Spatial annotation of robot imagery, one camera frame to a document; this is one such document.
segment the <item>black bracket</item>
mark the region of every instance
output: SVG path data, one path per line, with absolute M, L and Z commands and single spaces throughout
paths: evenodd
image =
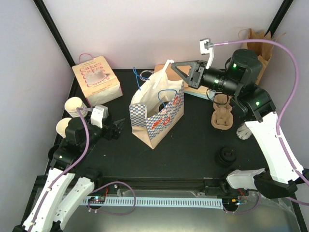
M 274 181 L 269 170 L 254 177 L 257 190 L 269 199 L 290 197 L 297 191 L 296 183 L 292 180 L 288 184 Z
M 189 87 L 199 88 L 206 65 L 206 61 L 196 60 L 172 63 L 171 68 L 189 85 Z M 189 74 L 181 71 L 178 68 L 179 66 L 190 66 Z

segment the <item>cardboard box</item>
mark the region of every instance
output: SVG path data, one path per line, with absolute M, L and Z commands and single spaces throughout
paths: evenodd
M 120 82 L 104 56 L 72 67 L 76 79 L 91 106 L 121 97 Z
M 157 71 L 163 69 L 163 66 L 164 66 L 164 64 L 156 65 L 155 68 L 154 68 L 154 72 L 157 72 Z M 190 70 L 190 66 L 180 66 L 178 68 L 186 74 L 188 74 L 189 70 Z M 182 80 L 182 78 L 170 67 L 170 65 L 166 69 L 166 74 L 168 76 L 168 80 L 170 80 L 170 81 Z M 186 82 L 184 83 L 184 92 L 185 93 L 188 93 L 188 94 L 200 97 L 200 98 L 208 99 L 207 95 L 206 95 L 207 90 L 208 90 L 208 88 L 205 87 L 205 86 L 201 86 L 200 88 L 195 89 L 195 88 L 189 87 Z M 213 100 L 214 92 L 208 91 L 208 95 L 209 95 L 209 98 Z

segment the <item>metal floor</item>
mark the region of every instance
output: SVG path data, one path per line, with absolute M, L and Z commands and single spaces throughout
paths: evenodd
M 250 202 L 240 209 L 249 209 Z M 105 206 L 105 210 L 125 212 L 127 207 Z M 295 215 L 269 200 L 245 215 L 226 214 L 220 209 L 137 207 L 127 216 L 113 216 L 88 212 L 79 208 L 67 223 L 64 232 L 297 232 Z

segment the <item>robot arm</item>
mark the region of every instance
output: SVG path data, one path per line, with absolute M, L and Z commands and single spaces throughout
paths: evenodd
M 200 41 L 202 54 L 210 54 L 213 50 L 210 39 Z M 178 67 L 189 65 L 189 74 Z M 257 55 L 247 49 L 236 50 L 226 70 L 208 65 L 208 62 L 197 60 L 176 62 L 172 69 L 190 86 L 199 88 L 201 85 L 231 96 L 230 104 L 233 112 L 244 118 L 246 126 L 254 134 L 268 163 L 268 169 L 231 172 L 226 181 L 233 189 L 255 189 L 272 199 L 288 197 L 297 190 L 299 176 L 289 163 L 276 133 L 277 114 L 270 95 L 255 84 L 262 69 Z M 289 151 L 297 170 L 306 175 L 307 170 L 299 164 L 293 155 L 283 133 L 281 138 Z
M 108 108 L 96 106 L 91 118 L 85 120 L 89 131 L 90 144 L 87 155 L 92 151 L 99 139 L 118 139 L 124 119 L 112 122 L 112 116 L 108 113 Z M 73 118 L 69 122 L 65 133 L 66 137 L 52 154 L 48 178 L 37 203 L 23 225 L 16 226 L 13 232 L 62 232 L 82 200 L 95 188 L 101 186 L 100 172 L 83 169 L 82 176 L 63 199 L 65 190 L 75 176 L 76 168 L 73 168 L 62 175 L 50 187 L 56 177 L 76 162 L 86 147 L 85 126 L 80 118 Z

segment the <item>blue checkered pattern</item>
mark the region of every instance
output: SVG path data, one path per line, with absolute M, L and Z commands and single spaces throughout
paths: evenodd
M 133 127 L 146 127 L 146 105 L 131 105 L 130 118 Z
M 177 97 L 178 97 L 178 100 L 177 100 L 176 104 L 173 105 L 174 99 L 177 98 Z M 178 90 L 178 93 L 175 96 L 175 98 L 173 100 L 171 100 L 165 106 L 165 108 L 162 111 L 160 111 L 158 114 L 146 119 L 146 127 L 147 127 L 147 131 L 148 131 L 148 135 L 149 135 L 150 140 L 155 138 L 167 126 L 169 126 L 172 123 L 174 117 L 177 115 L 178 111 L 183 106 L 183 101 L 184 101 L 184 99 L 183 99 L 183 86 L 182 86 L 181 89 Z M 170 117 L 169 123 L 167 123 L 166 125 L 163 125 L 163 123 L 168 119 L 168 117 Z M 152 129 L 153 126 L 154 126 L 154 123 L 156 123 L 160 119 L 162 119 L 160 121 L 160 123 L 154 129 Z
M 146 127 L 148 131 L 148 135 L 150 140 L 155 138 L 158 134 L 160 134 L 167 126 L 169 126 L 174 117 L 177 115 L 181 107 L 183 106 L 184 98 L 183 98 L 183 85 L 182 88 L 178 90 L 178 93 L 175 95 L 175 98 L 171 100 L 166 107 L 161 110 L 158 114 L 147 118 L 146 105 L 131 105 L 130 106 L 130 118 L 131 125 L 138 127 Z M 163 123 L 170 117 L 169 123 L 163 125 Z M 154 123 L 158 122 L 162 119 L 158 125 L 154 128 Z

